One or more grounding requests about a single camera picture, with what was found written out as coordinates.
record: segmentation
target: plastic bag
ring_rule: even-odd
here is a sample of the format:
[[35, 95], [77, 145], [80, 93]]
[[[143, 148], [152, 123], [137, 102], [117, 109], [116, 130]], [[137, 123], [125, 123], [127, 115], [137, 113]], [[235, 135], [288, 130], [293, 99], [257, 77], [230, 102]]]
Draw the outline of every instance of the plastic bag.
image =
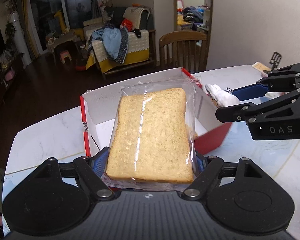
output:
[[9, 63], [12, 61], [11, 54], [7, 51], [4, 50], [2, 54], [2, 68], [6, 69], [9, 66]]
[[197, 174], [191, 79], [122, 89], [106, 171], [110, 187], [184, 190]]

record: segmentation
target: white glove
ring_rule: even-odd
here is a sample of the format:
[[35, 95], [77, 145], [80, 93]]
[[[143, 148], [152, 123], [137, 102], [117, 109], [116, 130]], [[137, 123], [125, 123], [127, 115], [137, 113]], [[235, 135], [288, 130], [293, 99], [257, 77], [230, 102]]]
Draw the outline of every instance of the white glove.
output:
[[222, 90], [218, 85], [206, 84], [206, 90], [210, 97], [217, 101], [220, 107], [234, 106], [240, 104], [239, 99], [227, 91]]

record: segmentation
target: window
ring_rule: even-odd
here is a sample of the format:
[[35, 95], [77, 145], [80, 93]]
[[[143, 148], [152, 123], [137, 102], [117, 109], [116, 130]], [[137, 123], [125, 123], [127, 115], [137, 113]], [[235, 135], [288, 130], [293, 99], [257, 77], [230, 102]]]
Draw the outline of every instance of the window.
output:
[[54, 18], [61, 11], [66, 27], [83, 28], [83, 22], [92, 19], [91, 0], [30, 0], [33, 21], [32, 29], [36, 30], [34, 38], [40, 53], [47, 49], [47, 36], [61, 34], [60, 22]]
[[91, 0], [65, 0], [71, 29], [83, 28], [83, 22], [92, 19]]
[[46, 36], [52, 32], [61, 32], [58, 19], [54, 14], [62, 10], [61, 0], [30, 0], [35, 28], [37, 30], [42, 50], [46, 47]]

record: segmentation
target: blue gripper pad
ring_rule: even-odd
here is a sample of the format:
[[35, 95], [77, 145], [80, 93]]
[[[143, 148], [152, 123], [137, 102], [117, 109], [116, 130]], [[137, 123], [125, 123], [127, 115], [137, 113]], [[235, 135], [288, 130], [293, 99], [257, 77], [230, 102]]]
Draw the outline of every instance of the blue gripper pad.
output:
[[91, 168], [101, 178], [105, 171], [107, 159], [109, 154], [109, 147], [104, 147], [100, 152], [94, 155], [91, 159]]
[[232, 91], [232, 94], [235, 95], [240, 101], [244, 101], [252, 98], [264, 97], [267, 92], [269, 92], [268, 86], [257, 83], [235, 89]]
[[197, 163], [198, 163], [199, 173], [203, 172], [203, 169], [204, 169], [203, 160], [201, 160], [198, 156], [197, 156]]

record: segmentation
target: packaged bread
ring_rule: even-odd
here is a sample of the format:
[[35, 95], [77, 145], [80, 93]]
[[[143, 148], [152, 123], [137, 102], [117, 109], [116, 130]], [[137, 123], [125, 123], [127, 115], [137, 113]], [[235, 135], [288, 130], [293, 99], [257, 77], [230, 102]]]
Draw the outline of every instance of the packaged bread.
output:
[[[152, 91], [167, 84], [180, 87]], [[120, 185], [139, 183], [136, 188], [146, 182], [189, 184], [194, 180], [193, 86], [189, 80], [178, 80], [122, 90], [106, 166], [111, 180]]]

